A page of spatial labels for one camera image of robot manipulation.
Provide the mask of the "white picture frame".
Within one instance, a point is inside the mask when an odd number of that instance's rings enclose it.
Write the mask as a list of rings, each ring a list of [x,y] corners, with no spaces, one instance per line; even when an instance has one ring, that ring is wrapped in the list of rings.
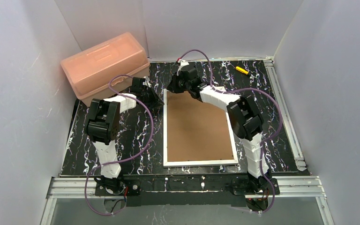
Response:
[[[239,162],[228,114],[187,92],[163,92],[164,167],[236,165]]]

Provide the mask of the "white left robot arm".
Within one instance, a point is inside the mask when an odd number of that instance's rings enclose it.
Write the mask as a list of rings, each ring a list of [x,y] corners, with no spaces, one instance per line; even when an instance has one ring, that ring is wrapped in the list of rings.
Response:
[[[148,147],[154,135],[154,119],[150,108],[162,105],[148,77],[133,77],[128,93],[115,91],[115,96],[93,99],[86,116],[85,133],[97,150],[100,174],[105,178],[116,179],[120,176],[120,163],[133,160]],[[120,126],[120,115],[141,105],[150,118],[151,133],[146,145],[134,156],[118,160],[115,143]]]

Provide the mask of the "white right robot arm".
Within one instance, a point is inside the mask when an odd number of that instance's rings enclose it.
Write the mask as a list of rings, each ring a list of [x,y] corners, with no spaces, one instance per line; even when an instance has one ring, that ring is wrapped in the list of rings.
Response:
[[[172,75],[167,90],[176,94],[188,92],[193,99],[224,110],[233,133],[242,141],[248,174],[256,179],[267,176],[269,167],[261,150],[264,119],[253,98],[241,95],[240,90],[221,90],[209,85],[198,75],[195,66],[185,60]]]

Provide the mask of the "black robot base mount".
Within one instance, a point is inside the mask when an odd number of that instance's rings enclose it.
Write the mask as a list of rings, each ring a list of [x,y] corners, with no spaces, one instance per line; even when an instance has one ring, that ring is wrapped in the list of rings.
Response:
[[[270,180],[246,173],[94,178],[96,196],[126,197],[128,207],[169,204],[265,208],[269,197],[280,194],[277,179]]]

